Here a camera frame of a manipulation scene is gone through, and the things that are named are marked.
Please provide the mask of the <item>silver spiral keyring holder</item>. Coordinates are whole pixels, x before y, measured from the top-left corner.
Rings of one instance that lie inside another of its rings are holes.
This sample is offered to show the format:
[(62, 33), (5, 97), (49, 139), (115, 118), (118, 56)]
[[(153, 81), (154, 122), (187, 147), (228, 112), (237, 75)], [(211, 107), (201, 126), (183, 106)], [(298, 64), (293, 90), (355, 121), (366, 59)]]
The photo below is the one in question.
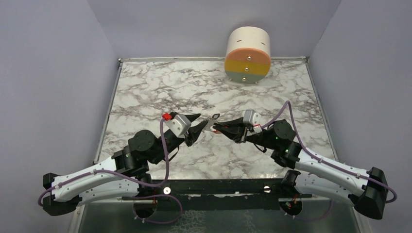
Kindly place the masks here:
[(214, 127), (215, 123), (218, 123), (217, 119), (213, 119), (212, 117), (206, 118), (207, 124), (204, 126), (202, 131), (210, 131), (211, 128)]

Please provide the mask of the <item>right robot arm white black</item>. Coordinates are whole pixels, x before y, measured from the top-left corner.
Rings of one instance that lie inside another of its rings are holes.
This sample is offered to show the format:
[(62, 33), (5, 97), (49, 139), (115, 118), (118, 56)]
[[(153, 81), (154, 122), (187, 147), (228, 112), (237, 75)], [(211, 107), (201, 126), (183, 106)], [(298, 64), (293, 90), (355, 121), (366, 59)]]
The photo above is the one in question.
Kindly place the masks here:
[(388, 196), (383, 170), (348, 166), (313, 152), (294, 141), (297, 134), (284, 119), (263, 129), (245, 123), (241, 117), (214, 123), (213, 129), (236, 143), (250, 142), (272, 150), (275, 163), (290, 169), (280, 185), (284, 196), (300, 193), (327, 197), (349, 204), (368, 218), (383, 218)]

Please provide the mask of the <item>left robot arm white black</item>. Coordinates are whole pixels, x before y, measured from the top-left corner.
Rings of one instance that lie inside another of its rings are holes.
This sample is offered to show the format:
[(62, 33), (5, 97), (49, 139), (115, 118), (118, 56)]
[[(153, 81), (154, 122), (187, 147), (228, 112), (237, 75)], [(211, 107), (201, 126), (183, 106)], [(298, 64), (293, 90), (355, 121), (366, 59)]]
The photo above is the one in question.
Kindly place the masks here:
[(192, 146), (208, 120), (192, 126), (200, 114), (166, 113), (160, 121), (160, 136), (140, 130), (127, 145), (109, 158), (80, 171), (43, 175), (44, 192), (37, 204), (50, 216), (71, 213), (77, 207), (115, 197), (147, 199), (163, 186), (170, 174), (171, 152), (181, 144)]

